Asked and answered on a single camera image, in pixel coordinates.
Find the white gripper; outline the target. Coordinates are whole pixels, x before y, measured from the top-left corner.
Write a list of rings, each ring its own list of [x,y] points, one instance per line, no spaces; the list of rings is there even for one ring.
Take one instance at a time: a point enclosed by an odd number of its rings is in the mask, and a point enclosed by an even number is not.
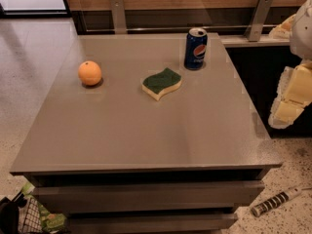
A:
[[[306,0],[295,15],[274,27],[269,37],[289,39],[291,52],[301,59],[312,59],[312,0]],[[292,125],[312,102],[312,62],[295,68],[286,66],[281,74],[268,124],[273,129]]]

